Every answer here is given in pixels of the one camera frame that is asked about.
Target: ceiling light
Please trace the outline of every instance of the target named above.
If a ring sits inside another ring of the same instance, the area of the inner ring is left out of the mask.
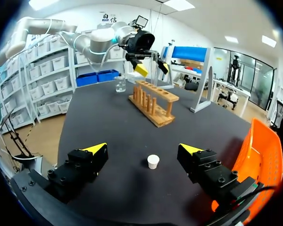
[[[225,36],[225,39],[229,42],[238,43],[238,39],[230,36]]]
[[[47,6],[50,6],[51,4],[57,1],[59,0],[30,0],[28,3],[35,11],[37,11]]]
[[[191,3],[186,0],[169,0],[164,3],[165,5],[176,9],[177,11],[183,11],[186,9],[195,8]]]
[[[275,40],[270,39],[269,37],[266,37],[266,36],[264,36],[264,35],[262,35],[262,42],[263,42],[264,44],[267,44],[267,45],[273,47],[273,48],[274,48],[275,45],[277,44],[277,42],[276,42]]]

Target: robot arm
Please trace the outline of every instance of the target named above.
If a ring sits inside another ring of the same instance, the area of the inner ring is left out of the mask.
[[[11,35],[11,40],[0,51],[0,67],[25,48],[29,34],[56,34],[60,31],[75,32],[76,28],[76,25],[67,24],[64,20],[35,19],[31,17],[20,19]]]
[[[135,28],[125,22],[117,22],[110,28],[94,30],[88,37],[75,33],[77,26],[63,20],[24,17],[17,22],[10,42],[0,51],[0,67],[25,48],[28,34],[58,34],[93,63],[103,63],[108,58],[108,51],[118,45],[127,51],[126,59],[132,63],[134,70],[146,76],[148,72],[139,60],[151,56],[150,48],[155,37],[150,32],[141,28],[136,31]],[[164,73],[168,72],[167,65],[160,59],[158,67]]]

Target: floor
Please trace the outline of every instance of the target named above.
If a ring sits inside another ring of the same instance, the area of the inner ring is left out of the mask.
[[[243,103],[243,97],[239,97],[239,102],[235,110],[233,111],[231,109],[232,106],[227,107],[227,110],[233,112],[236,115],[239,115],[243,107]],[[222,107],[223,104],[224,101],[220,100],[220,107]],[[242,118],[245,121],[251,122],[254,117],[258,118],[267,125],[266,112],[249,101]],[[19,133],[20,137],[31,153],[34,153],[34,155],[43,155],[49,163],[54,165],[57,163],[58,159],[58,144],[63,129],[64,120],[65,115],[58,115],[49,119],[42,120],[42,123],[36,123],[34,127],[26,126],[17,129],[17,132]],[[10,150],[12,155],[20,154],[20,151],[10,139],[9,135],[5,134],[3,137],[7,148]],[[0,148],[6,150],[1,139]],[[13,166],[18,166],[17,163],[11,162],[8,154],[0,151],[0,156],[11,168],[13,168]]]

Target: white table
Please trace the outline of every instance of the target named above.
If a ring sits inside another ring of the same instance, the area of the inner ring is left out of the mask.
[[[236,91],[237,94],[240,94],[241,96],[245,96],[244,105],[243,105],[243,108],[242,108],[241,113],[240,113],[240,117],[242,117],[243,113],[245,111],[247,102],[250,99],[250,92],[248,92],[246,90],[243,90],[243,89],[240,89],[240,88],[237,88],[237,87],[233,86],[232,84],[230,84],[230,83],[228,83],[226,81],[221,81],[221,80],[215,80],[214,79],[213,95],[211,96],[211,101],[212,102],[214,101],[215,90],[216,90],[217,84],[220,84],[223,87],[228,87],[229,89],[232,89],[232,90]]]

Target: white storage bin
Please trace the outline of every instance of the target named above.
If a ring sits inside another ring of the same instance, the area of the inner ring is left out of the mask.
[[[9,77],[14,73],[14,68],[11,62],[8,64],[7,69],[8,69],[8,77]]]
[[[11,112],[16,107],[16,100],[14,98],[10,99],[6,104],[6,110],[7,112]]]
[[[37,88],[30,90],[29,92],[33,100],[38,99],[44,95],[44,92],[41,86],[38,86]]]
[[[50,40],[50,49],[55,50],[65,46],[66,43],[61,39],[61,37],[55,37]]]
[[[24,123],[26,121],[26,119],[28,118],[28,113],[27,110],[22,110],[21,112],[18,113],[18,115],[16,116],[19,124]]]
[[[67,67],[67,58],[66,56],[61,56],[59,58],[53,59],[52,63],[53,63],[53,69],[56,71],[58,69]]]
[[[83,53],[76,52],[75,56],[76,56],[76,62],[78,65],[88,62],[87,58],[83,55]]]
[[[41,70],[39,66],[36,66],[32,69],[29,70],[30,73],[30,79],[34,80],[36,78],[38,78],[39,76],[41,76]]]
[[[38,57],[38,48],[33,47],[27,51],[26,58],[28,62],[34,61]]]
[[[53,71],[52,61],[47,61],[40,65],[41,74],[47,74]]]
[[[18,61],[19,61],[19,56],[16,56],[11,60],[11,67],[13,69],[13,74],[16,73],[17,71],[19,71]]]
[[[67,102],[58,103],[58,107],[59,107],[60,111],[62,112],[62,114],[66,114],[66,112],[69,108],[69,104],[70,104],[70,100],[67,101]]]
[[[53,103],[47,103],[47,107],[49,108],[51,113],[57,113],[60,112],[60,109],[58,107],[58,102],[53,102]]]
[[[4,117],[4,116],[7,115],[7,114],[8,114],[8,113],[6,112],[5,108],[2,107],[2,108],[1,108],[1,115],[2,115],[2,117]]]
[[[13,91],[13,87],[10,83],[5,82],[2,88],[3,98],[6,98]]]
[[[70,87],[69,76],[55,80],[55,84],[57,86],[58,91],[67,89],[68,87]]]
[[[14,127],[19,124],[18,119],[17,119],[17,117],[15,115],[11,116],[10,121],[13,124]]]
[[[16,76],[12,80],[10,80],[11,86],[13,87],[13,90],[17,90],[21,87],[20,84],[20,75]]]
[[[39,42],[39,44],[38,44],[39,56],[46,55],[46,53],[49,52],[49,51],[50,51],[50,43],[48,41]]]
[[[43,92],[45,95],[47,94],[50,94],[50,93],[53,93],[54,91],[56,91],[56,85],[53,81],[50,81],[44,85],[41,85],[42,86],[42,89],[43,89]]]
[[[38,108],[40,115],[45,115],[49,113],[49,108],[47,107],[47,105],[42,105],[37,108]]]

